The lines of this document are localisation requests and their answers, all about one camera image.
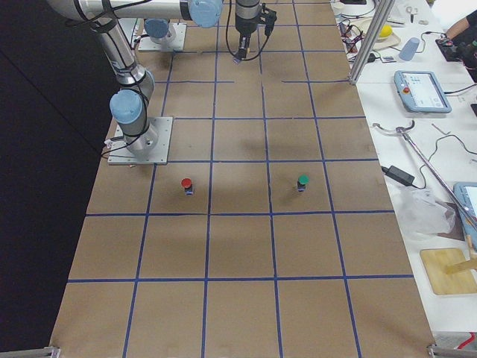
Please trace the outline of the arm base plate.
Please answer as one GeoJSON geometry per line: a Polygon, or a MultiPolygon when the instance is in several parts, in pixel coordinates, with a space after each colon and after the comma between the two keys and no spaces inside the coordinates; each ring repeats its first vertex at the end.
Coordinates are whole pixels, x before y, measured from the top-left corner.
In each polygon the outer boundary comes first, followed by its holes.
{"type": "Polygon", "coordinates": [[[166,165],[170,148],[172,117],[148,117],[148,130],[137,139],[128,139],[133,143],[126,146],[124,136],[119,125],[116,125],[115,136],[120,140],[112,143],[111,152],[107,155],[110,165],[166,165]]]}
{"type": "Polygon", "coordinates": [[[169,22],[168,30],[161,29],[156,34],[163,34],[163,37],[149,37],[148,31],[143,30],[143,37],[139,41],[139,51],[152,52],[182,52],[185,43],[187,24],[181,22],[169,22]]]}

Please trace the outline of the person's forearm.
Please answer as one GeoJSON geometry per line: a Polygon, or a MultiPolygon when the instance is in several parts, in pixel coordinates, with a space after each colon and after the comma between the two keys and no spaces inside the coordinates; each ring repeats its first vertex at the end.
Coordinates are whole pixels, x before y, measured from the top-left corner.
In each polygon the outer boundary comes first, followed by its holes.
{"type": "Polygon", "coordinates": [[[452,40],[462,32],[466,31],[468,28],[475,27],[477,22],[476,17],[477,10],[458,20],[446,31],[446,37],[452,40]]]}

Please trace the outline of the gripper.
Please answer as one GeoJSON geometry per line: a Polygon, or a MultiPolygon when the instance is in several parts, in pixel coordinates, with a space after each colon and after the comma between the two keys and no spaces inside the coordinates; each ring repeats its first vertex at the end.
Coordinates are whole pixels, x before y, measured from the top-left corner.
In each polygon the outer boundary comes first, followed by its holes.
{"type": "Polygon", "coordinates": [[[239,60],[246,60],[250,52],[250,38],[249,33],[240,33],[238,42],[238,51],[236,52],[236,58],[239,60]]]}

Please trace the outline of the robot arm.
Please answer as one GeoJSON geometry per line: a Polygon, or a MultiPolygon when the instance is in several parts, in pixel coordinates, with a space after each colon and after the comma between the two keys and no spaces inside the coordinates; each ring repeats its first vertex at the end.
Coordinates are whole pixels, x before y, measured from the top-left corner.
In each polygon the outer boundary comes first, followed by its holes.
{"type": "Polygon", "coordinates": [[[99,19],[92,23],[91,29],[98,36],[120,86],[110,99],[110,111],[121,128],[126,149],[144,157],[158,139],[148,118],[154,77],[137,61],[119,21],[99,19]]]}
{"type": "MultiPolygon", "coordinates": [[[[223,9],[222,1],[49,1],[50,7],[75,24],[96,22],[101,18],[184,19],[202,28],[217,24],[223,9]]],[[[259,25],[265,27],[269,39],[277,13],[260,1],[231,1],[228,10],[235,11],[235,27],[239,33],[238,50],[231,55],[249,61],[250,39],[259,25]]]]}

